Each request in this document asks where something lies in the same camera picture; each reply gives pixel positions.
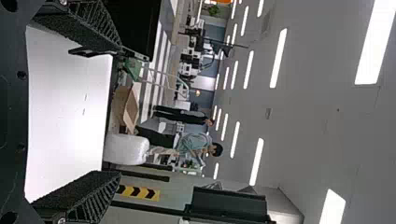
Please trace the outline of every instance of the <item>ceiling light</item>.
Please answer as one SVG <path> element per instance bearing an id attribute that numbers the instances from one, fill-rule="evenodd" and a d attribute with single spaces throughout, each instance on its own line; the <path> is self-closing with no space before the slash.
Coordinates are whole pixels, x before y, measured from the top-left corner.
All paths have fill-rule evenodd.
<path id="1" fill-rule="evenodd" d="M 248 81 L 250 79 L 250 72 L 251 72 L 251 66 L 253 65 L 253 59 L 254 59 L 254 50 L 252 50 L 249 55 L 248 55 L 248 60 L 247 60 L 247 72 L 245 74 L 245 82 L 244 82 L 244 89 L 248 88 Z"/>
<path id="2" fill-rule="evenodd" d="M 259 138 L 259 142 L 257 143 L 257 148 L 256 148 L 256 155 L 254 157 L 253 168 L 251 169 L 251 176 L 249 181 L 250 186 L 256 185 L 257 174 L 259 173 L 263 149 L 264 149 L 264 140 L 262 138 Z"/>
<path id="3" fill-rule="evenodd" d="M 215 173 L 213 174 L 213 179 L 217 179 L 218 178 L 218 173 L 219 173 L 219 163 L 216 162 Z"/>
<path id="4" fill-rule="evenodd" d="M 233 1 L 233 12 L 231 13 L 231 20 L 233 20 L 233 17 L 235 16 L 235 9 L 236 9 L 236 0 Z"/>
<path id="5" fill-rule="evenodd" d="M 233 132 L 233 144 L 231 146 L 231 159 L 233 159 L 233 156 L 235 155 L 235 149 L 236 149 L 236 143 L 238 142 L 238 135 L 239 135 L 239 126 L 241 123 L 239 121 L 236 122 L 235 124 L 235 131 Z"/>
<path id="6" fill-rule="evenodd" d="M 245 29 L 247 27 L 247 20 L 248 20 L 248 7 L 245 7 L 245 15 L 244 15 L 244 21 L 242 22 L 241 36 L 245 35 Z"/>
<path id="7" fill-rule="evenodd" d="M 341 224 L 346 201 L 328 189 L 319 224 Z"/>
<path id="8" fill-rule="evenodd" d="M 227 133 L 227 123 L 228 123 L 228 114 L 225 114 L 224 123 L 223 123 L 223 130 L 221 133 L 221 141 L 224 141 L 225 134 Z"/>
<path id="9" fill-rule="evenodd" d="M 220 74 L 218 74 L 218 78 L 216 78 L 216 86 L 215 86 L 215 91 L 218 89 L 219 87 L 219 79 L 220 79 Z"/>
<path id="10" fill-rule="evenodd" d="M 395 17 L 394 0 L 376 0 L 364 41 L 355 85 L 378 81 Z"/>
<path id="11" fill-rule="evenodd" d="M 236 61 L 233 65 L 233 79 L 231 80 L 231 90 L 233 90 L 233 87 L 235 86 L 236 74 L 238 73 L 238 64 L 239 62 Z"/>
<path id="12" fill-rule="evenodd" d="M 273 73 L 271 75 L 271 82 L 270 82 L 271 89 L 276 87 L 277 78 L 279 77 L 280 64 L 282 63 L 282 56 L 283 56 L 283 51 L 285 49 L 287 35 L 288 35 L 287 28 L 283 29 L 279 35 L 279 41 L 277 42 L 274 68 L 273 68 Z"/>
<path id="13" fill-rule="evenodd" d="M 220 119 L 221 119 L 221 109 L 219 110 L 218 123 L 216 124 L 216 131 L 219 130 Z"/>
<path id="14" fill-rule="evenodd" d="M 262 15 L 262 10 L 263 9 L 264 9 L 264 0 L 260 0 L 259 10 L 257 11 L 257 17 L 260 17 Z"/>
<path id="15" fill-rule="evenodd" d="M 230 67 L 227 67 L 227 69 L 225 70 L 225 77 L 224 77 L 224 85 L 223 85 L 223 89 L 227 89 L 227 82 L 228 82 L 228 74 L 230 73 Z"/>
<path id="16" fill-rule="evenodd" d="M 236 32 L 238 31 L 238 23 L 236 23 L 233 26 L 233 40 L 231 40 L 231 44 L 233 45 L 235 43 L 235 39 L 236 39 Z"/>
<path id="17" fill-rule="evenodd" d="M 218 107 L 215 105 L 215 109 L 213 111 L 213 119 L 216 120 L 216 114 L 218 113 Z"/>

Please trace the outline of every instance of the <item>dark pants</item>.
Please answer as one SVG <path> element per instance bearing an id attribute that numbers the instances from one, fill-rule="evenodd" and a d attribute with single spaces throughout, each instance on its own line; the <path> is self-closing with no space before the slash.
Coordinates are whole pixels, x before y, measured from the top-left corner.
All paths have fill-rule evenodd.
<path id="1" fill-rule="evenodd" d="M 174 135 L 157 133 L 139 126 L 136 126 L 136 129 L 139 131 L 137 136 L 147 138 L 152 146 L 173 148 L 175 141 Z"/>
<path id="2" fill-rule="evenodd" d="M 205 124 L 206 118 L 199 118 L 193 115 L 182 114 L 181 112 L 183 110 L 181 109 L 175 109 L 161 105 L 157 105 L 155 109 L 157 110 L 157 112 L 154 113 L 154 116 L 158 118 L 165 118 L 189 124 Z"/>

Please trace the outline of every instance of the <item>yellow and black warning stripe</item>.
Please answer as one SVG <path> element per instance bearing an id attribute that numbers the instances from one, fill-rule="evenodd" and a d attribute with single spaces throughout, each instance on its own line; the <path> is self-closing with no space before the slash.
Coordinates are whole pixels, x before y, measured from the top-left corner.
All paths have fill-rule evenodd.
<path id="1" fill-rule="evenodd" d="M 154 202 L 160 201 L 160 191 L 156 189 L 120 185 L 117 189 L 117 193 L 124 197 L 149 200 Z"/>

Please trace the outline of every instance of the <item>hair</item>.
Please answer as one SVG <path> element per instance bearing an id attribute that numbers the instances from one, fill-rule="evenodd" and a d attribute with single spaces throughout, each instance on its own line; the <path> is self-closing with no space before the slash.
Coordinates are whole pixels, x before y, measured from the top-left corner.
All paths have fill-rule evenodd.
<path id="1" fill-rule="evenodd" d="M 216 152 L 213 153 L 213 156 L 214 156 L 214 157 L 219 157 L 219 156 L 221 156 L 222 150 L 223 150 L 222 145 L 220 145 L 219 143 L 213 143 L 213 146 L 216 147 L 216 148 L 215 148 Z"/>

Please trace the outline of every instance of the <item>person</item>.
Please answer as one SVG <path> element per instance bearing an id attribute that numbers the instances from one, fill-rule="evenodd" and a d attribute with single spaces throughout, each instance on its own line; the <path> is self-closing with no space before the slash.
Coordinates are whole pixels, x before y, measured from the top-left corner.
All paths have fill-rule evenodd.
<path id="1" fill-rule="evenodd" d="M 199 157 L 206 153 L 214 157 L 219 157 L 222 154 L 223 147 L 218 143 L 213 143 L 212 138 L 205 133 L 187 133 L 179 138 L 177 145 L 174 148 L 175 135 L 162 134 L 145 129 L 139 126 L 135 127 L 136 135 L 148 139 L 152 146 L 160 147 L 154 148 L 152 153 L 159 154 L 176 154 L 177 156 L 190 155 L 192 157 Z"/>
<path id="2" fill-rule="evenodd" d="M 163 105 L 155 105 L 153 107 L 153 111 L 153 116 L 158 118 L 181 121 L 188 124 L 206 124 L 209 127 L 212 127 L 215 124 L 213 119 L 208 118 L 205 113 L 200 111 L 188 111 Z"/>

